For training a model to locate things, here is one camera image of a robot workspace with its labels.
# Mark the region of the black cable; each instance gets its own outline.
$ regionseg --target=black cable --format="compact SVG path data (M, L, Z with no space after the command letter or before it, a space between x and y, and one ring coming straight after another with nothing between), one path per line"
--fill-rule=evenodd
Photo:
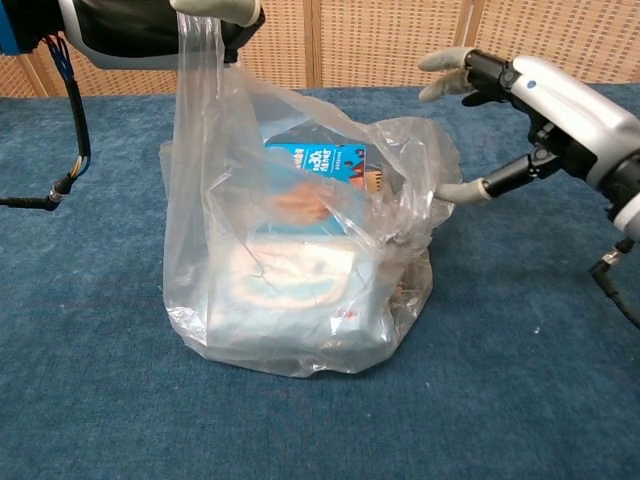
M607 275L609 270L620 262L622 255L631 252L634 245L635 242L631 238L625 238L616 243L612 250L607 252L598 263L591 267L589 273L618 310L620 310L634 326L640 329L640 317L622 300L620 292L618 292L613 280Z
M87 118L84 112L84 106L82 105L82 96L80 95L80 89L74 78L73 66L67 45L59 35L45 37L43 41L49 47L51 57L64 81L69 96L78 142L78 157L69 172L54 182L46 197L0 198L0 205L9 208L37 209L51 212L58 208L60 202L71 192L71 187L75 181L84 175L89 168L91 164L91 144Z

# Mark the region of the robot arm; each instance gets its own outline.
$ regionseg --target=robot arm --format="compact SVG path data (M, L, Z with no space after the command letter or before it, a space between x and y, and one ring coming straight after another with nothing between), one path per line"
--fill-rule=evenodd
M175 70L176 10L222 21L227 63L265 21L260 0L0 0L0 54L29 53L64 32L103 70Z
M441 185L437 197L457 204L483 202L563 170L607 198L609 220L640 241L638 118L537 57L508 62L478 49L452 48L424 57L419 67L449 71L420 93L423 101L468 94L465 106L510 103L531 121L529 153L486 178Z
M78 140L71 169L46 196L0 198L0 205L53 211L91 164L80 90L59 32L101 69L175 70L176 10L221 20L227 64L237 61L238 50L265 21L260 0L0 0L0 55L27 54L47 44L69 94Z

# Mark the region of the background wall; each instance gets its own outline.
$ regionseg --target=background wall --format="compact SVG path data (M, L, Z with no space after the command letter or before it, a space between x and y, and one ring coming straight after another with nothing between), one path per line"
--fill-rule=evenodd
M640 82L640 0L263 0L267 23L242 51L287 88L424 85L427 52L475 45L544 56L585 82ZM174 72L101 71L72 50L83 95L172 93ZM0 57L0 96L66 95L44 45Z

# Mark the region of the wicker screen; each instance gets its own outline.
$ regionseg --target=wicker screen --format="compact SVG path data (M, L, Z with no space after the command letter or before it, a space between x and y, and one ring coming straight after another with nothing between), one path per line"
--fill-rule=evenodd
M584 82L631 82L640 65L640 1L486 0L473 44L546 57Z
M306 86L303 2L265 0L267 21L240 51L240 59L258 78L285 88Z
M15 57L0 56L0 97L35 97L29 77Z
M71 61L80 92L92 95L143 95L175 93L176 74L165 71L100 70L69 45ZM64 83L44 44L34 52L46 71L46 79L56 95L66 95Z
M426 53L454 45L461 0L323 0L322 85L423 85Z

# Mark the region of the carpet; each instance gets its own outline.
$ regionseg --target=carpet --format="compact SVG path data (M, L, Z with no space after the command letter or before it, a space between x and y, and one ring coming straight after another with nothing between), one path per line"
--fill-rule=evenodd
M640 115L640 85L597 86ZM305 93L372 122L438 121L466 179L529 151L527 118L418 89ZM563 173L460 207L433 294L387 362L288 379L203 360L162 302L158 149L170 96L85 99L93 165L53 214L0 210L3 479L640 478L640 331L588 268L621 238ZM77 151L65 99L0 99L2 195ZM634 252L614 270L640 308Z

